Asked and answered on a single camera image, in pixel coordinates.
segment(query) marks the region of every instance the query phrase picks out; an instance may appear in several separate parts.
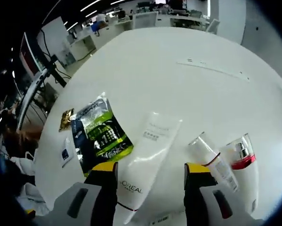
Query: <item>l'oreal tube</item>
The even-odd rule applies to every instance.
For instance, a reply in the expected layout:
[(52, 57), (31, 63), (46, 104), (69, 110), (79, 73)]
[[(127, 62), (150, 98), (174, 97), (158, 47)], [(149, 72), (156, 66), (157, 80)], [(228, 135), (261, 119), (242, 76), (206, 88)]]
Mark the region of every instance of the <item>l'oreal tube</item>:
[(238, 194), (244, 200), (245, 209), (252, 213), (258, 204), (258, 163), (254, 155), (250, 137), (234, 140), (221, 148), (230, 162), (233, 173), (239, 182)]
[(148, 195), (181, 120), (151, 113), (141, 138), (130, 154), (131, 161), (118, 185), (118, 204), (125, 209), (127, 224)]

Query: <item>barcode label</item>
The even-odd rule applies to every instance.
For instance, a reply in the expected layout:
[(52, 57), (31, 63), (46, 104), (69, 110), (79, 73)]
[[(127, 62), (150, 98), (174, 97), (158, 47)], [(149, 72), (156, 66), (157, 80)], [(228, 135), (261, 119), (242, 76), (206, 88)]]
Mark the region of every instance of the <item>barcode label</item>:
[(170, 217), (169, 215), (159, 218), (150, 223), (150, 225), (167, 226), (169, 225)]
[(157, 141), (158, 138), (159, 138), (158, 135), (152, 134), (152, 133), (150, 133), (150, 132), (148, 132), (148, 131), (145, 131), (145, 132), (144, 132), (143, 137), (148, 138), (148, 139), (151, 139), (151, 140), (153, 140), (153, 141)]
[(231, 186), (231, 188), (233, 189), (233, 191), (237, 190), (237, 184), (235, 183), (235, 180), (232, 176), (230, 176), (227, 181), (229, 182), (229, 185)]
[(225, 179), (226, 177), (229, 176), (230, 172), (229, 172), (229, 169), (228, 167), (223, 164), (222, 161), (219, 161), (216, 165), (215, 165), (215, 168), (218, 170), (218, 172), (220, 173), (221, 177), (223, 179)]

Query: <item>white wall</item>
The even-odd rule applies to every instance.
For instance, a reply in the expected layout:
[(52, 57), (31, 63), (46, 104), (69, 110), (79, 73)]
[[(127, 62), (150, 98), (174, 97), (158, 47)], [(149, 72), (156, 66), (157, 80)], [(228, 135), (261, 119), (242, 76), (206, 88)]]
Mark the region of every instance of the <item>white wall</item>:
[(220, 24), (217, 35), (241, 44), (245, 27), (246, 0), (218, 1)]
[[(55, 54), (60, 61), (65, 62), (64, 56), (60, 52), (64, 49), (63, 40), (66, 39), (68, 32), (61, 17), (56, 18), (42, 27), (42, 30), (45, 33), (46, 43), (50, 54)], [(37, 42), (42, 51), (47, 53), (42, 32), (39, 32), (37, 35)]]
[(188, 10), (197, 10), (201, 11), (203, 15), (208, 13), (208, 1), (199, 1), (199, 0), (187, 0), (187, 9)]
[(247, 0), (246, 8), (242, 45), (262, 58), (282, 77), (282, 38), (252, 0)]

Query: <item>white chair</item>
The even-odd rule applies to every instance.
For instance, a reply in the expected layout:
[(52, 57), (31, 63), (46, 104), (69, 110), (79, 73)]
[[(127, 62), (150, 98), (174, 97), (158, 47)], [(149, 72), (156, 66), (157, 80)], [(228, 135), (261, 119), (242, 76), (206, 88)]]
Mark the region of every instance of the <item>white chair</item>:
[(132, 29), (155, 27), (158, 12), (139, 13), (132, 16)]
[(213, 19), (213, 21), (210, 23), (208, 28), (206, 29), (206, 32), (217, 34), (217, 28), (220, 24), (220, 21), (217, 19)]

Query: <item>white table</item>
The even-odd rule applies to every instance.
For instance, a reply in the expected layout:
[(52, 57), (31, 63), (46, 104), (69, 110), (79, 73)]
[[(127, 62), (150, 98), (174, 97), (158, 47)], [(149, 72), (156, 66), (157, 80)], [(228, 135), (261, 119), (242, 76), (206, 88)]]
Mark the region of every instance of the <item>white table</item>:
[[(177, 64), (192, 57), (246, 73), (250, 82)], [(84, 181), (78, 160), (64, 168), (58, 150), (70, 131), (58, 132), (62, 112), (78, 111), (103, 91), (120, 125), (135, 143), (151, 111), (183, 119), (153, 189), (136, 218), (183, 206), (187, 144), (206, 131), (217, 146), (249, 133), (259, 165), (255, 218), (266, 218), (282, 198), (282, 79), (262, 59), (216, 35), (184, 28), (124, 32), (103, 46), (68, 82), (50, 112), (39, 143), (36, 186), (49, 207), (73, 183)], [(126, 157), (119, 162), (119, 174)], [(121, 225), (116, 219), (114, 225)]]

